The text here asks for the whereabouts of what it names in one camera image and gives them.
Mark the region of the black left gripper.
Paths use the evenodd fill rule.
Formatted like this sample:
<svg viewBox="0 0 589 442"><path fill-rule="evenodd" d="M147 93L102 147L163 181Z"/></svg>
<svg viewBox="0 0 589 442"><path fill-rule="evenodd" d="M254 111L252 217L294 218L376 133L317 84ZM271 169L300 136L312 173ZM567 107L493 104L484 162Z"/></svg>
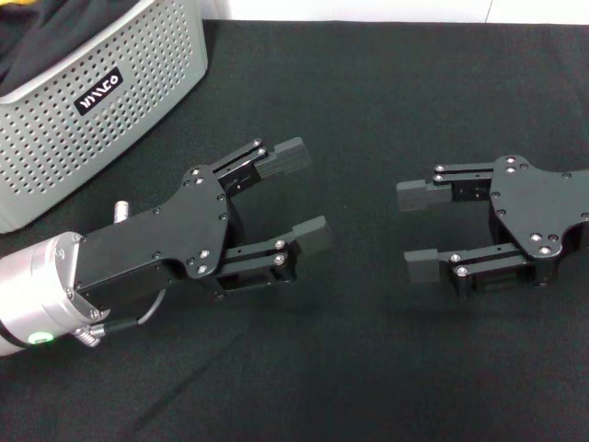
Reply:
<svg viewBox="0 0 589 442"><path fill-rule="evenodd" d="M237 151L189 169L166 202L127 220L86 234L79 246L75 289L92 305L123 305L183 280L216 270L214 296L289 284L302 257L328 250L332 235L325 217L298 224L276 238L225 252L235 196L261 180L307 167L301 137L274 147L254 139Z"/></svg>

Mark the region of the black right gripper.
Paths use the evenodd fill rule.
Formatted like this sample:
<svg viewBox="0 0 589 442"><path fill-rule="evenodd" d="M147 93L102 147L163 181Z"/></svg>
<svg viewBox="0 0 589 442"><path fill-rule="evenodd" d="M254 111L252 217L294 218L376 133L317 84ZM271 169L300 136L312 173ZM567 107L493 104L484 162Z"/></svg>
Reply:
<svg viewBox="0 0 589 442"><path fill-rule="evenodd" d="M560 262L589 250L589 169L554 172L524 157L442 164L432 179L397 184L401 212L435 204L488 201L513 243L473 250L404 253L414 284L452 283L459 297L532 282L548 284Z"/></svg>

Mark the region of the black tablecloth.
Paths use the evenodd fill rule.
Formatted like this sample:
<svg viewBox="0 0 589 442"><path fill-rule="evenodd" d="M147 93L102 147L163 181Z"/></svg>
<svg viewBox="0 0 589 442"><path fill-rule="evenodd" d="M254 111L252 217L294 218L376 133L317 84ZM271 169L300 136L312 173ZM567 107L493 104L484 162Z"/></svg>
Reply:
<svg viewBox="0 0 589 442"><path fill-rule="evenodd" d="M0 442L589 442L589 253L547 287L459 299L403 254L491 241L485 204L401 213L396 185L515 153L589 169L589 26L209 21L204 80L0 256L166 200L191 165L304 139L236 206L251 242L323 215L292 285L180 285L96 348L0 358Z"/></svg>

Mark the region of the grey perforated storage box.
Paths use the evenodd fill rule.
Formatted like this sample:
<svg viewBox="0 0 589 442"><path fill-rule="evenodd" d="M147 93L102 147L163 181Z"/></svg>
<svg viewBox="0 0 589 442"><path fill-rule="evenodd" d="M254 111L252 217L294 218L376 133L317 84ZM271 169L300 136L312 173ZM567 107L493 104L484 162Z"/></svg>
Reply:
<svg viewBox="0 0 589 442"><path fill-rule="evenodd" d="M0 234L100 173L192 90L207 65L198 0L138 0L0 96Z"/></svg>

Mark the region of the dark cloth pile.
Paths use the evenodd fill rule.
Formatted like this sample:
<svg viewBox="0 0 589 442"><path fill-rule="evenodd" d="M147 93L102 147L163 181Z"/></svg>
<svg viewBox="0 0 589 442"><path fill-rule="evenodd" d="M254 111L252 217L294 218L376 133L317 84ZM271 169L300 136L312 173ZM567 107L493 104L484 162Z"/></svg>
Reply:
<svg viewBox="0 0 589 442"><path fill-rule="evenodd" d="M0 97L60 62L137 0L0 0Z"/></svg>

